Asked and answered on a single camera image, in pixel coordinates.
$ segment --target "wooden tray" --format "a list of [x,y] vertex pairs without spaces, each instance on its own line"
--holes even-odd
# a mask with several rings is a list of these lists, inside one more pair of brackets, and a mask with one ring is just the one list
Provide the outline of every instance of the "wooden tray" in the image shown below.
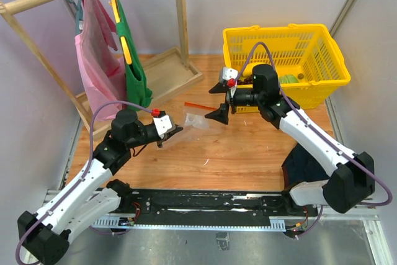
[[[192,62],[189,63],[188,68],[185,68],[182,64],[181,51],[178,47],[173,47],[146,60],[143,63],[143,69],[148,87],[153,91],[151,108],[165,103],[203,79],[202,72]],[[77,99],[92,116],[86,93],[80,93]],[[84,126],[89,131],[89,121],[81,115],[80,111],[79,114],[84,122]],[[94,123],[94,140],[104,137],[110,127],[110,123],[111,120],[96,121]]]

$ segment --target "pink garment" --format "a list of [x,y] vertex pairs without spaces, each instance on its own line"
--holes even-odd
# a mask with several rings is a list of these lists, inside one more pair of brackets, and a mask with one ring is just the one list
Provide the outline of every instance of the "pink garment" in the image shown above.
[[[83,31],[75,37],[81,79],[89,105],[94,113],[109,101],[127,98],[123,57],[116,59],[109,47],[117,50],[112,36],[116,25],[99,0],[83,0]],[[109,120],[116,116],[122,105],[103,108],[96,120]]]

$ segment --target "yellow basket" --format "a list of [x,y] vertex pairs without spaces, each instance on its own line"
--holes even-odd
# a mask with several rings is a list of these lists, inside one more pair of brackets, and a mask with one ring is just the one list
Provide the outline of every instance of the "yellow basket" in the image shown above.
[[[304,109],[317,107],[339,86],[350,81],[342,53],[322,24],[225,29],[223,56],[226,66],[241,70],[252,47],[259,41],[265,42],[271,51],[278,76],[292,74],[299,81],[282,84],[282,88]],[[250,62],[270,64],[262,46],[257,47]],[[252,85],[238,88],[252,88]],[[257,112],[257,107],[237,108],[237,113],[245,112]]]

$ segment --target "wooden floor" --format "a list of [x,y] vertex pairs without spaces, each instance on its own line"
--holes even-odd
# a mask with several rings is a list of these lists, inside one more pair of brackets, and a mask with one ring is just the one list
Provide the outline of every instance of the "wooden floor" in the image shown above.
[[[204,80],[159,107],[171,114],[178,124],[182,122],[184,102],[218,107],[224,100],[223,95],[208,93],[224,66],[223,57],[192,55],[191,59],[203,72]],[[332,133],[324,104],[306,112],[322,129]],[[150,116],[140,119],[148,123]],[[259,114],[234,114],[219,134],[197,136],[166,150],[148,146],[114,178],[136,188],[280,191],[283,189],[281,164],[295,144],[294,139],[276,130]],[[69,181],[83,167],[88,156],[88,133],[83,128]]]

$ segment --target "black fabric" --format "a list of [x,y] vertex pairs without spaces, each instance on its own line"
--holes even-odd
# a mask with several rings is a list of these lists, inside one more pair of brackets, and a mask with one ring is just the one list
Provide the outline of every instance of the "black fabric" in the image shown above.
[[329,179],[323,167],[301,145],[297,144],[282,165],[284,187],[295,182]]

